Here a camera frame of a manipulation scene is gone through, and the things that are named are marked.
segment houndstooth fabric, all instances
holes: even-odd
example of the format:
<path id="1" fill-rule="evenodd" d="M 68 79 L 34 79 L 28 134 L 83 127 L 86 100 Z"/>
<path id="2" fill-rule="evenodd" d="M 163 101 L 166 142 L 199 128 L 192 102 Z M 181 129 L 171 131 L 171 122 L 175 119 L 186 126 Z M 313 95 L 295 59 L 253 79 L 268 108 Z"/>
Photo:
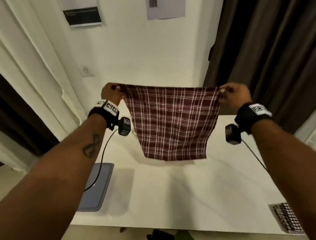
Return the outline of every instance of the houndstooth fabric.
<path id="1" fill-rule="evenodd" d="M 125 88 L 145 157 L 165 161 L 206 158 L 206 143 L 220 109 L 217 88 Z"/>
<path id="2" fill-rule="evenodd" d="M 287 233 L 305 233 L 288 203 L 274 205 L 273 209 Z"/>

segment black wrist-mounted camera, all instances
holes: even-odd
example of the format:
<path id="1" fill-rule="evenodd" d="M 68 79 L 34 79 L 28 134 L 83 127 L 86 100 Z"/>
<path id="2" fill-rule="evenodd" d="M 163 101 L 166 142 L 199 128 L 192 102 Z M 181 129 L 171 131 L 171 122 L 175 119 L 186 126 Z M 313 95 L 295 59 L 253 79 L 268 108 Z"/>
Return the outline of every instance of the black wrist-mounted camera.
<path id="1" fill-rule="evenodd" d="M 235 118 L 238 124 L 225 127 L 226 142 L 236 145 L 241 143 L 241 133 L 251 134 L 251 127 L 261 119 L 272 119 L 272 113 L 261 104 L 246 103 L 240 107 Z"/>
<path id="2" fill-rule="evenodd" d="M 115 125 L 118 126 L 118 133 L 122 136 L 127 136 L 131 132 L 131 120 L 127 117 L 122 117 L 119 120 L 119 109 L 116 104 L 109 100 L 100 100 L 95 107 L 89 112 L 99 114 L 106 120 L 106 127 L 113 130 Z"/>

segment marble tabletop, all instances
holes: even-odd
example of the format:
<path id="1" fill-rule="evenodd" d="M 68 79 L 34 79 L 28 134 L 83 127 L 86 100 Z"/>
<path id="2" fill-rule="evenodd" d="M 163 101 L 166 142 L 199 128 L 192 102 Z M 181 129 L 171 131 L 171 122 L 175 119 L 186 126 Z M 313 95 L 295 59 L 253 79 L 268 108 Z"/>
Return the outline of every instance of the marble tabletop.
<path id="1" fill-rule="evenodd" d="M 115 133 L 103 159 L 114 163 L 103 205 L 71 224 L 284 234 L 268 207 L 283 196 L 244 143 L 225 141 L 234 117 L 219 116 L 202 160 L 147 159 L 132 133 Z M 261 159 L 252 136 L 242 138 Z"/>

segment forearm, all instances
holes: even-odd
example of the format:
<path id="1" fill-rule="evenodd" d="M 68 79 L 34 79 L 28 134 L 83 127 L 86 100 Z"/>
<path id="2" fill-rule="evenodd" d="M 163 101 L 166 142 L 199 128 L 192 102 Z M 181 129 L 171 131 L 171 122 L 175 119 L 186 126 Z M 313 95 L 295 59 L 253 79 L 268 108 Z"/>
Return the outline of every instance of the forearm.
<path id="1" fill-rule="evenodd" d="M 39 159 L 0 203 L 1 239 L 18 239 L 20 232 L 30 239 L 61 238 L 78 208 L 105 129 L 104 118 L 92 115 Z"/>
<path id="2" fill-rule="evenodd" d="M 263 161 L 309 237 L 316 223 L 316 152 L 271 120 L 252 128 Z"/>

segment black wristband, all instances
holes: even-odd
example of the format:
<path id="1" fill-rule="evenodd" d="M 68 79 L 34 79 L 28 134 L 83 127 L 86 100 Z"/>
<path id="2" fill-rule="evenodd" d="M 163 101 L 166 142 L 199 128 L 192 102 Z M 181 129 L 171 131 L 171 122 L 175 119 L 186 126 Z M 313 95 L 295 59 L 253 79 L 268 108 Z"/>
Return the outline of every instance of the black wristband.
<path id="1" fill-rule="evenodd" d="M 245 103 L 238 110 L 235 122 L 241 131 L 251 134 L 251 127 L 261 119 L 272 119 L 272 113 L 263 105 Z"/>
<path id="2" fill-rule="evenodd" d="M 117 105 L 108 100 L 98 101 L 96 106 L 91 109 L 89 116 L 92 114 L 101 115 L 106 121 L 106 127 L 113 130 L 119 121 L 119 110 Z"/>

